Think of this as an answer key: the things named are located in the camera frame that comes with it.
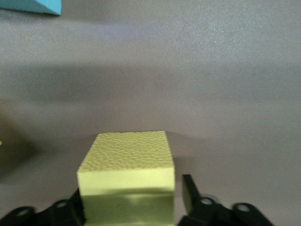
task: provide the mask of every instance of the foam cube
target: foam cube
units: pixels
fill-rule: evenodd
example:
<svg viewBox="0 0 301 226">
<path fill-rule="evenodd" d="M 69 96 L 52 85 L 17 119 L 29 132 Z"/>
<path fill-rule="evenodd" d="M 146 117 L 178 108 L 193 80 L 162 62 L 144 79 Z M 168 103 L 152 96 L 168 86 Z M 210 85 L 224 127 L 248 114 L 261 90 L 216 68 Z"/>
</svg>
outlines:
<svg viewBox="0 0 301 226">
<path fill-rule="evenodd" d="M 173 225 L 174 164 L 164 131 L 99 134 L 77 174 L 88 226 Z"/>
</svg>

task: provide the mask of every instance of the textured top surface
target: textured top surface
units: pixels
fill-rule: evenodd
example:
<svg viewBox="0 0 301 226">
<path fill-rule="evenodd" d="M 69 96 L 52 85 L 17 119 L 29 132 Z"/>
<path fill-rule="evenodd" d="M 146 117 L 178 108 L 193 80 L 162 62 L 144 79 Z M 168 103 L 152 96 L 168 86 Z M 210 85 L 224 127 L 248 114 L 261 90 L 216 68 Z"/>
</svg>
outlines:
<svg viewBox="0 0 301 226">
<path fill-rule="evenodd" d="M 97 136 L 79 172 L 172 166 L 164 131 L 102 133 Z"/>
</svg>

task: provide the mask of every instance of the blue object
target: blue object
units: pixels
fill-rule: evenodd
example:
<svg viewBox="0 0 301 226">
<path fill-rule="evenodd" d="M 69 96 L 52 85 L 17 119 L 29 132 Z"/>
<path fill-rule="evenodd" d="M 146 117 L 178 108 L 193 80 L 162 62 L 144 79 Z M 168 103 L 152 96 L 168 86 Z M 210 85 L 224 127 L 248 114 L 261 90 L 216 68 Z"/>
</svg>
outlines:
<svg viewBox="0 0 301 226">
<path fill-rule="evenodd" d="M 60 15 L 62 0 L 0 0 L 0 8 Z"/>
</svg>

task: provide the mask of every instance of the screw hole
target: screw hole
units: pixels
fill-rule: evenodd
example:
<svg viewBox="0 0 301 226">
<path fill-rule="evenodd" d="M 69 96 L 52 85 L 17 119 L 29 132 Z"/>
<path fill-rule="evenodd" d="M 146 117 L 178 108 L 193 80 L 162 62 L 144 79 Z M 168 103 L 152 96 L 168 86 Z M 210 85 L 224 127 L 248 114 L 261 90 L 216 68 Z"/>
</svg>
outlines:
<svg viewBox="0 0 301 226">
<path fill-rule="evenodd" d="M 202 198 L 201 199 L 201 203 L 205 204 L 205 205 L 211 205 L 212 201 L 208 198 Z"/>
<path fill-rule="evenodd" d="M 57 208 L 61 208 L 67 205 L 67 202 L 60 202 L 59 204 L 56 205 Z"/>
<path fill-rule="evenodd" d="M 243 205 L 243 204 L 237 205 L 236 208 L 239 209 L 240 211 L 243 211 L 243 212 L 249 212 L 250 211 L 250 208 L 247 207 L 247 206 L 245 206 L 245 205 Z"/>
<path fill-rule="evenodd" d="M 22 211 L 18 212 L 17 216 L 18 216 L 18 217 L 24 216 L 24 215 L 26 215 L 28 212 L 29 212 L 29 209 L 22 210 Z"/>
</svg>

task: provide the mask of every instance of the yellow object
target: yellow object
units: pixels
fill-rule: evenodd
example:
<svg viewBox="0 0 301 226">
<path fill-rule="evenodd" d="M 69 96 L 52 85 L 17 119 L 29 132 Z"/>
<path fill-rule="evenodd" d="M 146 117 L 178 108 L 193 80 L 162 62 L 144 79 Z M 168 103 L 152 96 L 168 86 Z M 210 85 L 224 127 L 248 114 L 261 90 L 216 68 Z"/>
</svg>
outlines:
<svg viewBox="0 0 301 226">
<path fill-rule="evenodd" d="M 99 134 L 77 174 L 88 226 L 173 225 L 174 164 L 164 131 Z"/>
</svg>

